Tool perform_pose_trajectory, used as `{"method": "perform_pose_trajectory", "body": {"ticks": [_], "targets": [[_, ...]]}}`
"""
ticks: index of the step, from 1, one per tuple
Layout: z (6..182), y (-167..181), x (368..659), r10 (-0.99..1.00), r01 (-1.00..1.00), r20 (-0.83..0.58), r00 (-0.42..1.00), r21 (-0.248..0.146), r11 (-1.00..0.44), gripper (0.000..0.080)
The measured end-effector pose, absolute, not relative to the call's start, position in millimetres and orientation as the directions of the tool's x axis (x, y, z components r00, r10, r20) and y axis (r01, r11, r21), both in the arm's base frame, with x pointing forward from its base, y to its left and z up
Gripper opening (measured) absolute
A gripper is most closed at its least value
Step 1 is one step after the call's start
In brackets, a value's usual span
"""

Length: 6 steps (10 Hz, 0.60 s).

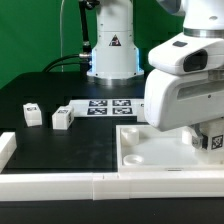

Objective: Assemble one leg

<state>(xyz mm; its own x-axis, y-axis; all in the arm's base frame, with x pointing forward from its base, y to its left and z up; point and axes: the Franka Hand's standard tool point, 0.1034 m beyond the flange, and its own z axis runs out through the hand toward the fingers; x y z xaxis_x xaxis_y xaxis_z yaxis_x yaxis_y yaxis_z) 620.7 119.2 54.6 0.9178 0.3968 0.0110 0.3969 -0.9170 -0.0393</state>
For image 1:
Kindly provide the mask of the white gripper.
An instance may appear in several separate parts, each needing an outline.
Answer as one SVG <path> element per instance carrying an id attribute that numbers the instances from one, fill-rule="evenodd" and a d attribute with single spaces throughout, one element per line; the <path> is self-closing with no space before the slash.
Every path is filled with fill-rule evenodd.
<path id="1" fill-rule="evenodd" d="M 192 146 L 206 149 L 208 137 L 197 123 L 224 116 L 224 80 L 212 81 L 207 72 L 176 76 L 155 69 L 146 80 L 144 113 L 160 131 L 191 125 Z"/>

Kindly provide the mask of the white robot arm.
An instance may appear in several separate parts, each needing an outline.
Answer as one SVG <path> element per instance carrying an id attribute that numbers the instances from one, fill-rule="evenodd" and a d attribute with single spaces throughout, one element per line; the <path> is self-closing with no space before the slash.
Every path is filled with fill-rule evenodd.
<path id="1" fill-rule="evenodd" d="M 224 0 L 156 0 L 184 18 L 183 31 L 153 48 L 144 93 L 146 121 L 160 131 L 186 127 L 197 149 L 224 147 Z M 98 41 L 85 41 L 92 82 L 125 85 L 141 76 L 132 0 L 79 0 L 97 10 Z"/>

